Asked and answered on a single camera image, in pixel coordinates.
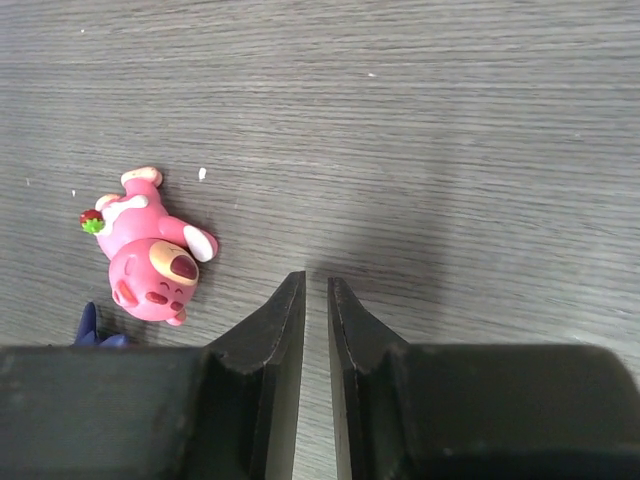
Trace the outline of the pink pig toy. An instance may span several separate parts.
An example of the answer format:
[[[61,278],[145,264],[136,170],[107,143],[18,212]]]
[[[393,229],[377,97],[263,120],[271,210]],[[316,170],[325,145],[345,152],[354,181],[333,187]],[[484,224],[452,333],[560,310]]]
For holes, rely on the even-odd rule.
[[[199,283],[199,265],[217,255],[218,242],[169,214],[157,168],[130,170],[120,182],[125,194],[99,198],[80,215],[80,226],[109,260],[114,302],[139,320],[180,326]]]

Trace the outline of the red yellow bird toy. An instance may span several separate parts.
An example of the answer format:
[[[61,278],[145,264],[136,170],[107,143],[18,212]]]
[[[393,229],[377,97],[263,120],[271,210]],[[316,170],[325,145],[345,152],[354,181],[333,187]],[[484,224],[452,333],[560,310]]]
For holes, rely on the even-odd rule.
[[[124,347],[129,343],[124,334],[102,337],[98,332],[98,310],[94,302],[88,302],[82,312],[76,337],[72,346],[76,347]]]

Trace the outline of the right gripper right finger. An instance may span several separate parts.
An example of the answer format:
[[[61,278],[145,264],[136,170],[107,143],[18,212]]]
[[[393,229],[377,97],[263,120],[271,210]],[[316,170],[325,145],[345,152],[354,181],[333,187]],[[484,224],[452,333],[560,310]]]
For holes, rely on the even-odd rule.
[[[585,344],[416,344],[328,282],[342,479],[635,479],[639,390]]]

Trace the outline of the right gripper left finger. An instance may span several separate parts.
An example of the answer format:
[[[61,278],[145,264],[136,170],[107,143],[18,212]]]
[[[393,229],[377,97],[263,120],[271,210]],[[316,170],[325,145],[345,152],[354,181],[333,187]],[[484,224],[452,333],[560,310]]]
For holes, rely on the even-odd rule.
[[[204,347],[1,352],[5,479],[288,479],[306,275]]]

